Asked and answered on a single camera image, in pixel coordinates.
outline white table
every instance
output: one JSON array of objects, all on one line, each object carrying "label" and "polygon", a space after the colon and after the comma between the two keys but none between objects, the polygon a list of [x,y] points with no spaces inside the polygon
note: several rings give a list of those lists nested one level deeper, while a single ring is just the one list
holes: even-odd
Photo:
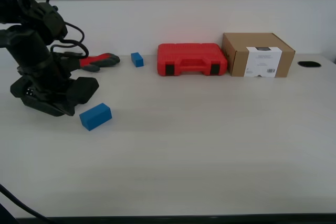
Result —
[{"label": "white table", "polygon": [[[12,97],[15,67],[0,68],[0,183],[46,216],[335,212],[336,65],[320,56],[282,79],[160,77],[155,57],[122,57],[74,72],[100,88],[59,118]],[[113,119],[88,132],[78,115],[101,102]]]}]

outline white wall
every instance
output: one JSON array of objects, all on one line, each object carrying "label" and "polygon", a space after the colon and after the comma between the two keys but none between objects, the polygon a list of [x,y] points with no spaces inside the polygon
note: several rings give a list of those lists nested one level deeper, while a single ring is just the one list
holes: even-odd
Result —
[{"label": "white wall", "polygon": [[[86,32],[92,55],[155,54],[167,42],[215,42],[223,32],[273,32],[297,53],[336,57],[336,0],[54,0]],[[69,37],[79,35],[69,29]]]}]

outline white label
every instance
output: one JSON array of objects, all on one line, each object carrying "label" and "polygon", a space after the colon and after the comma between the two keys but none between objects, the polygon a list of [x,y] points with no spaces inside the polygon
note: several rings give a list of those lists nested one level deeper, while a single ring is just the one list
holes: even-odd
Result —
[{"label": "white label", "polygon": [[275,77],[282,51],[277,47],[247,47],[250,51],[244,76]]}]

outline red tool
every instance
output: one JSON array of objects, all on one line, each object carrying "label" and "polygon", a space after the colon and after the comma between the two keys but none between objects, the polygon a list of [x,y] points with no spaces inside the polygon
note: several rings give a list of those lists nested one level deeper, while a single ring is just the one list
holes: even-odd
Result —
[{"label": "red tool", "polygon": [[221,76],[227,69],[227,60],[215,43],[161,44],[157,56],[157,72],[161,76],[179,76],[187,71]]}]

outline blue cube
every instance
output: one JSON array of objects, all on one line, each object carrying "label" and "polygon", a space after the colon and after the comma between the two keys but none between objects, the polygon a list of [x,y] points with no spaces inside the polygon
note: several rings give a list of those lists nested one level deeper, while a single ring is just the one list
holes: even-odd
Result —
[{"label": "blue cube", "polygon": [[79,115],[82,125],[89,131],[107,122],[112,118],[111,109],[104,103],[101,103],[92,109]]},{"label": "blue cube", "polygon": [[138,68],[138,67],[143,67],[143,58],[141,57],[141,55],[138,52],[135,52],[133,54],[131,54],[131,58],[132,61],[134,63],[134,65]]}]

